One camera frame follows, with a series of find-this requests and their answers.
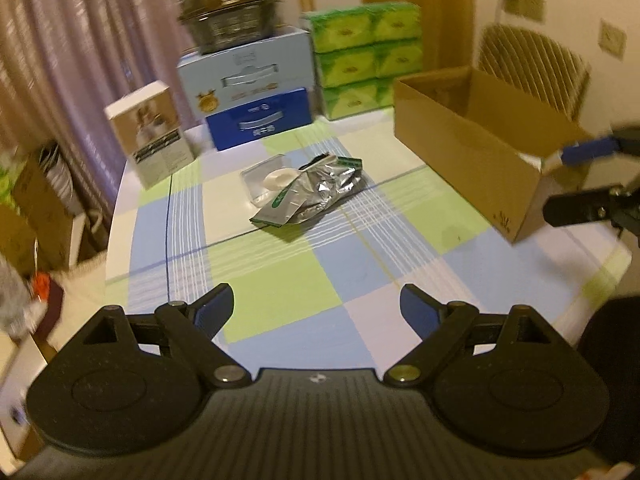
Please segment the blue milk carton box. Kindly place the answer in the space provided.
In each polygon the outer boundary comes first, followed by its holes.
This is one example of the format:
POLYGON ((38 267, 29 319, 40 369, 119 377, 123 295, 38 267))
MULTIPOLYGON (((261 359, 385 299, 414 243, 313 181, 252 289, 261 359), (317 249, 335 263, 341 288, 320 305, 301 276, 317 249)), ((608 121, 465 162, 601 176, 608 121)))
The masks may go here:
POLYGON ((284 26, 250 44, 185 55, 178 75, 219 151, 312 122, 314 60, 306 30, 284 26))

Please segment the silver green foil pouch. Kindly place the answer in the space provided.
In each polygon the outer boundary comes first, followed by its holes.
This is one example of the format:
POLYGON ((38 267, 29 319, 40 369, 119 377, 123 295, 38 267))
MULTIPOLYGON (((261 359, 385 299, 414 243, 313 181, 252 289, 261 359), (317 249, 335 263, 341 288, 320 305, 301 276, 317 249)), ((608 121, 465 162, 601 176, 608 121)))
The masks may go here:
POLYGON ((250 217, 254 226, 280 228, 324 214, 363 187, 359 158, 321 154, 299 169, 298 177, 250 217))

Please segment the cardboard boxes beside table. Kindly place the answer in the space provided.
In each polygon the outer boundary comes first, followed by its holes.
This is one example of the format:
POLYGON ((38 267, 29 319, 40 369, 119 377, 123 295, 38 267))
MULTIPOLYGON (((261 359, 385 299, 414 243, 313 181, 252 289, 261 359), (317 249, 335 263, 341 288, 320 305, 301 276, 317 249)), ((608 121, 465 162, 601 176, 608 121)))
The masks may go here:
POLYGON ((87 223, 56 142, 1 154, 1 255, 18 274, 74 266, 87 223))

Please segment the white product box with photo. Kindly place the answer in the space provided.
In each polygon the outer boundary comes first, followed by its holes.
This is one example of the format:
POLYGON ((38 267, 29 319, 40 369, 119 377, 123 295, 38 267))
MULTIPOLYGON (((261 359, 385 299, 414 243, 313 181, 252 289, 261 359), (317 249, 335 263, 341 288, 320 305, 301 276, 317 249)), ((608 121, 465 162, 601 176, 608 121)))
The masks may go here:
POLYGON ((104 108, 122 151, 148 190, 194 162, 170 89, 153 81, 104 108))

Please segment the green tissue pack stack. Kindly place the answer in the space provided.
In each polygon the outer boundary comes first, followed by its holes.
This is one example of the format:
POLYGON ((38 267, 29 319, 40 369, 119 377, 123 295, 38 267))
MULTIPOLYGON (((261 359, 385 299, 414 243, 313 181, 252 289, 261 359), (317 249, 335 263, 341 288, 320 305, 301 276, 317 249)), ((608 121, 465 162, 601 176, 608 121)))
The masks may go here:
POLYGON ((310 11, 316 95, 326 119, 394 105, 394 80, 423 68, 422 11, 405 1, 310 11))

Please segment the clear box with white roll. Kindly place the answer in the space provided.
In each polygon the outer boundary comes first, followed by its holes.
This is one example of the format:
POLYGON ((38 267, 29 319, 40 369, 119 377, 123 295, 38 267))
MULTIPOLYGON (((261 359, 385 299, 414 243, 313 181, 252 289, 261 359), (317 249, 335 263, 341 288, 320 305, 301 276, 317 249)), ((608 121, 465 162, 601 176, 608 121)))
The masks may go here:
POLYGON ((274 155, 241 172, 250 202, 262 208, 280 191, 291 184, 300 171, 290 164, 288 156, 274 155))

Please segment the black plastic container on top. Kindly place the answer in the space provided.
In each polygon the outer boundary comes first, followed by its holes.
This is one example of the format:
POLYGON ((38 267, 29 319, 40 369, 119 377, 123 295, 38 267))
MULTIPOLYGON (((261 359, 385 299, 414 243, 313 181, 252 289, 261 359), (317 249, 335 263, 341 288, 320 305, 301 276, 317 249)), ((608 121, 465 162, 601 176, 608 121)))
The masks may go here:
POLYGON ((279 0, 178 0, 179 22, 201 54, 242 46, 274 34, 279 0))

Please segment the checked tablecloth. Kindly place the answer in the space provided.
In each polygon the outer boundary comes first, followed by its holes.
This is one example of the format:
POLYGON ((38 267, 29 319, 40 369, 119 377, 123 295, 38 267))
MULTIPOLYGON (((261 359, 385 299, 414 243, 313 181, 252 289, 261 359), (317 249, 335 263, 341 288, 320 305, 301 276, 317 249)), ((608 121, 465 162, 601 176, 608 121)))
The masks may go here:
POLYGON ((154 188, 122 175, 106 260, 106 296, 129 313, 190 302, 221 283, 232 318, 216 343, 251 372, 265 367, 387 370, 418 342, 399 293, 413 284, 484 312, 536 308, 569 341, 612 295, 631 254, 603 224, 545 226, 518 244, 416 158, 389 112, 314 124, 196 159, 154 188), (244 169, 283 155, 362 160, 364 188, 319 219, 256 229, 244 169))

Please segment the brown cardboard box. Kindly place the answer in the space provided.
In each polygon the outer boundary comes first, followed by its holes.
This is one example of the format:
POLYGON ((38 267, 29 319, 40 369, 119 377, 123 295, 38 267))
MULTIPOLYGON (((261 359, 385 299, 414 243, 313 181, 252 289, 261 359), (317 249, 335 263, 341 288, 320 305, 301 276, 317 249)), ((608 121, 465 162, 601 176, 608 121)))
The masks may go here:
POLYGON ((554 194, 582 189, 590 166, 551 167, 561 148, 590 136, 565 115, 473 67, 394 82, 395 136, 511 243, 544 225, 554 194))

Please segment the lower wall socket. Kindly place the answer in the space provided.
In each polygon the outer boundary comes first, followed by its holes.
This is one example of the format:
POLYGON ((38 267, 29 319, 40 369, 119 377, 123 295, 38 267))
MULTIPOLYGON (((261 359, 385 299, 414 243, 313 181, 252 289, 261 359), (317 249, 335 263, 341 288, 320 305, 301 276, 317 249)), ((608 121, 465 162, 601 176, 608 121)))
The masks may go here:
POLYGON ((627 35, 623 29, 605 20, 600 21, 599 47, 603 52, 622 60, 625 54, 626 41, 627 35))

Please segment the wall power socket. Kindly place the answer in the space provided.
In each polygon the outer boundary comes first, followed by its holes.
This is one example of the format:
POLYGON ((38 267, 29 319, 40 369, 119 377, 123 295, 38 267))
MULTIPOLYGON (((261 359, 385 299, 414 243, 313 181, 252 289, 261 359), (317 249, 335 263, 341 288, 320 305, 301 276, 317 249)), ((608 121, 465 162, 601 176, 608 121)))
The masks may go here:
POLYGON ((502 0, 502 10, 506 14, 542 23, 546 2, 544 0, 502 0))

